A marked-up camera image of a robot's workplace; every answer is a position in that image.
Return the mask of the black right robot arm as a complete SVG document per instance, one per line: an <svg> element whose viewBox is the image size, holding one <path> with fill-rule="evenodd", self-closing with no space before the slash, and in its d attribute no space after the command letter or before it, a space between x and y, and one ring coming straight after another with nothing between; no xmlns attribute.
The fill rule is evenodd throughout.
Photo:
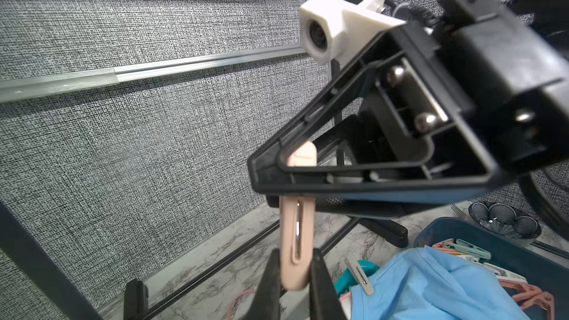
<svg viewBox="0 0 569 320"><path fill-rule="evenodd" d="M333 78L247 161L285 206L406 216L515 183L568 235L568 0L308 0L302 44Z"/></svg>

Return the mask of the pink clothespin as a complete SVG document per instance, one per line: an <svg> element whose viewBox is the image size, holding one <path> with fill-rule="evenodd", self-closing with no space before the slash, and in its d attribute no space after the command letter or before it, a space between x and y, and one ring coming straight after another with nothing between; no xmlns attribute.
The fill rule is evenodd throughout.
<svg viewBox="0 0 569 320"><path fill-rule="evenodd" d="M285 290L303 290L309 280L314 248L316 200L280 196L280 281Z"/></svg>

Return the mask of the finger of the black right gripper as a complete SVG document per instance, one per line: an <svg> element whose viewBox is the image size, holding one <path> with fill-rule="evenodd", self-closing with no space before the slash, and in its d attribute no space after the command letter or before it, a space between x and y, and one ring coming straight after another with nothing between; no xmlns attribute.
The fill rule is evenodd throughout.
<svg viewBox="0 0 569 320"><path fill-rule="evenodd" d="M350 115L348 118L321 135L318 140L328 139L325 135L335 133L334 130L339 127L340 131L336 133L348 132L350 129L355 130L357 125L356 115ZM266 200L269 207L279 209L279 196L266 194ZM316 211L323 213L332 213L345 216L357 216L371 219L390 219L408 216L422 211L432 210L445 205L444 202L438 203L420 203L420 202L401 202L401 201L366 201L361 199L342 199L331 196L319 197L316 200Z"/></svg>
<svg viewBox="0 0 569 320"><path fill-rule="evenodd" d="M453 203L486 193L505 174L462 115L458 86L418 24L375 36L363 51L247 162L268 196ZM290 167L287 159L354 101L356 115L321 135L321 154L345 149L351 164Z"/></svg>

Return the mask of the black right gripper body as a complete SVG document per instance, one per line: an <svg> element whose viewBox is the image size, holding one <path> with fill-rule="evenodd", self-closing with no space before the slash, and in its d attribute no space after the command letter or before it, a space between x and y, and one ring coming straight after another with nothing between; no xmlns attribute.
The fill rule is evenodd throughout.
<svg viewBox="0 0 569 320"><path fill-rule="evenodd" d="M568 61L496 0L438 3L442 58L499 164L523 173L568 159Z"/></svg>

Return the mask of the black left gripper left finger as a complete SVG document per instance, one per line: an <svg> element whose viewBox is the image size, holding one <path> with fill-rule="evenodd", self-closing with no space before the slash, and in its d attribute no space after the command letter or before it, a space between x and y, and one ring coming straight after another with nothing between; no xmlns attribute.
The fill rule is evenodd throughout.
<svg viewBox="0 0 569 320"><path fill-rule="evenodd" d="M253 297L244 320L279 320L280 319L280 251L271 252L259 286Z"/></svg>

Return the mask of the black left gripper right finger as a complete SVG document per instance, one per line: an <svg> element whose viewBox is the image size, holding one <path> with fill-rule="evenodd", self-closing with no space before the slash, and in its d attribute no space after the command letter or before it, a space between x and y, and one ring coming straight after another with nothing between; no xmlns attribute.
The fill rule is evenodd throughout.
<svg viewBox="0 0 569 320"><path fill-rule="evenodd" d="M333 286L324 256L314 248L309 276L310 319L346 320L342 305Z"/></svg>

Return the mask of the beige clothespin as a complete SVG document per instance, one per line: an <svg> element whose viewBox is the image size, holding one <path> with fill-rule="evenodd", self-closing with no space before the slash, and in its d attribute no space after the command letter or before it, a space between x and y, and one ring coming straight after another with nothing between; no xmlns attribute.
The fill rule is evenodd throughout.
<svg viewBox="0 0 569 320"><path fill-rule="evenodd" d="M357 281L357 284L361 286L367 296L372 296L374 294L374 288L371 284L366 270L371 274L375 273L379 267L373 262L364 261L360 262L353 258L345 258L345 264L348 267L352 277Z"/></svg>

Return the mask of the light blue t-shirt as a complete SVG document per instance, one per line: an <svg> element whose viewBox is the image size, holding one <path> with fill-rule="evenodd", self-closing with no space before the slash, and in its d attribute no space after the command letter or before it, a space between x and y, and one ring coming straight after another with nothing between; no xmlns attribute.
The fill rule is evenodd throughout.
<svg viewBox="0 0 569 320"><path fill-rule="evenodd" d="M488 269L431 247L395 255L351 288L352 319L527 319Z"/></svg>

